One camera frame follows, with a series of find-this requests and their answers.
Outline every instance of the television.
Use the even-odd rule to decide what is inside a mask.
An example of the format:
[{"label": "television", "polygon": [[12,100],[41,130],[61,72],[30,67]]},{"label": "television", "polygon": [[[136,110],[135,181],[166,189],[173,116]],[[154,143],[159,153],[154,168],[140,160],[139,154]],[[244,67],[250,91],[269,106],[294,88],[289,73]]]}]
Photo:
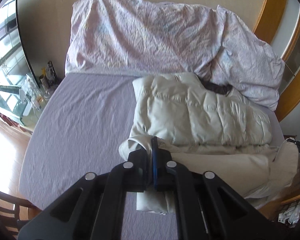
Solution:
[{"label": "television", "polygon": [[23,49],[17,4],[7,0],[0,8],[0,86],[20,87],[27,74],[39,86]]}]

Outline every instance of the wooden chair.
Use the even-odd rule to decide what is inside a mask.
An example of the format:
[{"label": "wooden chair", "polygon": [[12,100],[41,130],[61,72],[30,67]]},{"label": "wooden chair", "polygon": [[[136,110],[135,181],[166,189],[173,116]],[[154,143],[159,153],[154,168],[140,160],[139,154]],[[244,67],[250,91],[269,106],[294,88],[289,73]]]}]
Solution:
[{"label": "wooden chair", "polygon": [[25,225],[28,220],[20,220],[20,207],[29,210],[38,210],[26,199],[13,197],[0,191],[0,232],[6,236],[10,236],[7,239],[15,239],[13,236],[17,236],[19,230]]}]

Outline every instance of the chair backrest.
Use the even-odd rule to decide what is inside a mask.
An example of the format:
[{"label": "chair backrest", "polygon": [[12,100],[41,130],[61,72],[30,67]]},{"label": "chair backrest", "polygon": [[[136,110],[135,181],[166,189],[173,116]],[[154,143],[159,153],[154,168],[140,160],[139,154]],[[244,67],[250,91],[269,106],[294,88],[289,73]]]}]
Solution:
[{"label": "chair backrest", "polygon": [[0,222],[11,236],[18,235],[17,221],[20,220],[20,206],[35,208],[35,206],[26,199],[13,197],[0,191]]}]

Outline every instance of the silver screw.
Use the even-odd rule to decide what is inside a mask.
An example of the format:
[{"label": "silver screw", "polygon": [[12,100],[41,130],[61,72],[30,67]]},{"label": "silver screw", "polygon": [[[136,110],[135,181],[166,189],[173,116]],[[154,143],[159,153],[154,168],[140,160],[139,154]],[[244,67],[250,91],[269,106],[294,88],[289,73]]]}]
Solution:
[{"label": "silver screw", "polygon": [[168,166],[169,168],[174,168],[175,166],[177,166],[177,163],[174,162],[174,161],[168,161],[168,162],[167,162],[167,166]]},{"label": "silver screw", "polygon": [[123,164],[123,167],[124,167],[125,169],[131,169],[131,168],[133,167],[133,163],[132,163],[132,162],[125,162],[125,163]]},{"label": "silver screw", "polygon": [[96,175],[93,173],[93,172],[88,172],[87,174],[86,174],[86,176],[84,176],[84,178],[86,179],[86,180],[92,180],[92,179],[94,179],[96,177]]},{"label": "silver screw", "polygon": [[213,179],[214,178],[214,173],[212,171],[207,171],[204,176],[207,178],[207,179]]}]

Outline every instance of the bed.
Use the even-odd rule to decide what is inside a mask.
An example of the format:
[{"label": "bed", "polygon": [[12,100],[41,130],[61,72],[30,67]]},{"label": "bed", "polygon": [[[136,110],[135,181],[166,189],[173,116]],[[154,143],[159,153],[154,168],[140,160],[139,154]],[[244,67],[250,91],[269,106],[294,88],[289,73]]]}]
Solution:
[{"label": "bed", "polygon": [[[19,191],[40,209],[89,171],[109,172],[122,163],[120,143],[129,136],[136,105],[131,76],[68,74],[44,109],[29,142]],[[274,112],[268,114],[273,140],[283,141]],[[122,239],[176,239],[174,215],[136,210],[129,193]]]}]

